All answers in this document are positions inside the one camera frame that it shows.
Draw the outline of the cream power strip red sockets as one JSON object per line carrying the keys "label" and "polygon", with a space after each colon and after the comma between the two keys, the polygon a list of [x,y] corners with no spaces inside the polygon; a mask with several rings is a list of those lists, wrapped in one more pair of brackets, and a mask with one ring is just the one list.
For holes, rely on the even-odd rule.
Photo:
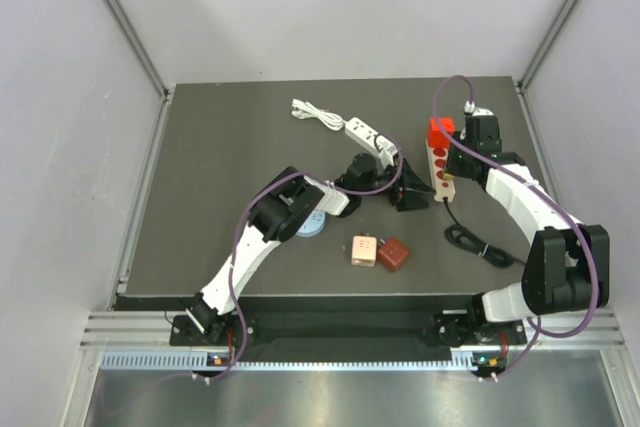
{"label": "cream power strip red sockets", "polygon": [[426,150],[432,187],[435,189],[434,200],[440,203],[444,203],[445,201],[452,202],[456,195],[454,180],[447,181],[444,179],[449,149],[433,149],[428,147],[426,143]]}

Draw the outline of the red cube plug adapter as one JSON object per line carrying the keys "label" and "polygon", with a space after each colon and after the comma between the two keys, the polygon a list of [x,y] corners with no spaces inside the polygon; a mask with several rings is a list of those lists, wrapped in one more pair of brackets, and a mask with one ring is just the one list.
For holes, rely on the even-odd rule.
{"label": "red cube plug adapter", "polygon": [[454,120],[450,117],[440,117],[436,121],[431,117],[426,130],[426,143],[430,148],[448,149],[450,147],[450,137],[455,131]]}

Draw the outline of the brown cube plug adapter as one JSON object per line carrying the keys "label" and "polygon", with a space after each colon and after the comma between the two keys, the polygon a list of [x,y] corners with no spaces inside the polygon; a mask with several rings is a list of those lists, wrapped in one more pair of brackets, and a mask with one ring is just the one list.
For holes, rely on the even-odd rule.
{"label": "brown cube plug adapter", "polygon": [[389,272],[397,272],[408,260],[409,249],[395,237],[384,241],[377,249],[377,261]]}

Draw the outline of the pink cube plug adapter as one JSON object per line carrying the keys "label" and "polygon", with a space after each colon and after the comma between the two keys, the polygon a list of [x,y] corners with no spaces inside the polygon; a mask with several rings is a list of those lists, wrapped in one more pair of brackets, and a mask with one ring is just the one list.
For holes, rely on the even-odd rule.
{"label": "pink cube plug adapter", "polygon": [[378,240],[369,235],[356,235],[352,239],[351,264],[373,267],[377,260]]}

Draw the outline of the white power strip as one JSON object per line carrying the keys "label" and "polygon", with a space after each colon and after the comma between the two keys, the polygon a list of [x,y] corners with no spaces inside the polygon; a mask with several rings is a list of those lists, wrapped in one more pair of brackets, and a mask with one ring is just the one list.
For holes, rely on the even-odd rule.
{"label": "white power strip", "polygon": [[377,156],[378,152],[374,146],[374,139],[381,135],[378,131],[370,127],[358,117],[353,117],[345,123],[345,134],[368,153]]}

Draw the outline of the round light blue socket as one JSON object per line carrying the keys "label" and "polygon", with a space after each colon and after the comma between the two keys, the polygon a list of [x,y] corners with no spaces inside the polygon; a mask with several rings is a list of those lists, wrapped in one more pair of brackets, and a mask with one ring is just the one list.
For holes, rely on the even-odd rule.
{"label": "round light blue socket", "polygon": [[314,210],[297,230],[296,235],[302,238],[310,238],[318,235],[326,223],[326,213]]}

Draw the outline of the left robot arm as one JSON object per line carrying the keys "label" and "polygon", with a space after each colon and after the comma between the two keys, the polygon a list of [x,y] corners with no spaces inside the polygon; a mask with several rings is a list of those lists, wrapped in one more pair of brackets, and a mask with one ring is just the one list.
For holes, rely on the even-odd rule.
{"label": "left robot arm", "polygon": [[399,212],[421,210],[434,193],[398,154],[382,170],[373,155],[358,154],[333,181],[286,168],[245,208],[229,257],[186,305],[192,331],[205,343],[220,341],[240,293],[257,268],[276,247],[294,237],[313,212],[347,217],[360,207],[363,197],[374,195],[386,196]]}

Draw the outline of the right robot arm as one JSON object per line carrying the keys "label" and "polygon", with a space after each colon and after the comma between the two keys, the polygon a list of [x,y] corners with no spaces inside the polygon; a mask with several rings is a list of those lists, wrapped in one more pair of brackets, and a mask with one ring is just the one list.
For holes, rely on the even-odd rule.
{"label": "right robot arm", "polygon": [[503,151],[499,122],[490,111],[466,114],[464,122],[450,137],[446,173],[477,182],[530,245],[519,281],[472,298],[466,319],[469,335],[487,343],[508,322],[583,311],[583,320],[563,335],[581,333],[609,300],[608,232],[569,215],[519,155]]}

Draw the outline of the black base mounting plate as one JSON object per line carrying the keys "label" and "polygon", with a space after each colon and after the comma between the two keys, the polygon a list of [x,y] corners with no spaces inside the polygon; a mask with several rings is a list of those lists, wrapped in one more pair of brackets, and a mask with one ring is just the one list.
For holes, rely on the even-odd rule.
{"label": "black base mounting plate", "polygon": [[522,346],[526,334],[521,322],[510,322],[474,333],[461,313],[425,311],[300,311],[249,313],[244,321],[227,315],[214,323],[206,334],[186,315],[173,320],[169,344],[173,347],[249,347],[267,345],[276,340],[378,339],[415,340],[428,347],[463,345]]}

